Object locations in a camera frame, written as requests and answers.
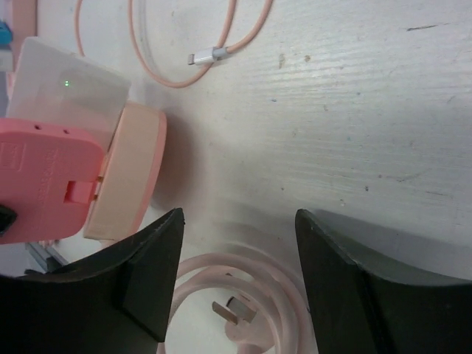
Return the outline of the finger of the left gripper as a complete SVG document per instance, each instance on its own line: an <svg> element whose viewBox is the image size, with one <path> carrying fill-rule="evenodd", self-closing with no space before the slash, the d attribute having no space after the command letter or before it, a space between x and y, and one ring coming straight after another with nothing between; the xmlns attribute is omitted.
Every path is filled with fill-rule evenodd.
<svg viewBox="0 0 472 354"><path fill-rule="evenodd" d="M0 206L0 235L3 236L15 223L18 215L9 207Z"/></svg>

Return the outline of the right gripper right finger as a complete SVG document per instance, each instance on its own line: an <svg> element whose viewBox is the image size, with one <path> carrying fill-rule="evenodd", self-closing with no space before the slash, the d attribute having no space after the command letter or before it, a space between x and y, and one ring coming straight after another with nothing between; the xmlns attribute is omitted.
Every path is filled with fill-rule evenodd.
<svg viewBox="0 0 472 354"><path fill-rule="evenodd" d="M392 259L295 215L320 353L469 353L471 282Z"/></svg>

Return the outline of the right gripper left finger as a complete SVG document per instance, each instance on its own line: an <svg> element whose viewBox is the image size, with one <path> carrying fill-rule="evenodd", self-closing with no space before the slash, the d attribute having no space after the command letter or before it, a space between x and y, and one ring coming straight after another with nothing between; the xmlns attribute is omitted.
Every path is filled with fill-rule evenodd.
<svg viewBox="0 0 472 354"><path fill-rule="evenodd" d="M155 353L184 236L176 208L134 235L41 274L1 278L3 353Z"/></svg>

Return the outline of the pink plug adapter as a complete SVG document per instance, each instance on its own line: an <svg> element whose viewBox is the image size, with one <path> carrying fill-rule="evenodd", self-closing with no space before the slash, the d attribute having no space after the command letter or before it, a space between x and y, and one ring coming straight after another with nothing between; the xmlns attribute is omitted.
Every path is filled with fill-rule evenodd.
<svg viewBox="0 0 472 354"><path fill-rule="evenodd" d="M80 128L1 119L1 206L18 217L1 243L60 240L83 227L104 151Z"/></svg>

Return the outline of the round pink power socket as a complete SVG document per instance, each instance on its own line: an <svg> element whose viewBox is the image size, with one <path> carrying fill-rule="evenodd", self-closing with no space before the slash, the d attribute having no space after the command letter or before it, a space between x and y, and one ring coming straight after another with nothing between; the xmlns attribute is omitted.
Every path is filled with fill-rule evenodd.
<svg viewBox="0 0 472 354"><path fill-rule="evenodd" d="M138 231L156 186L166 137L163 111L126 103L83 228L85 238L117 242Z"/></svg>

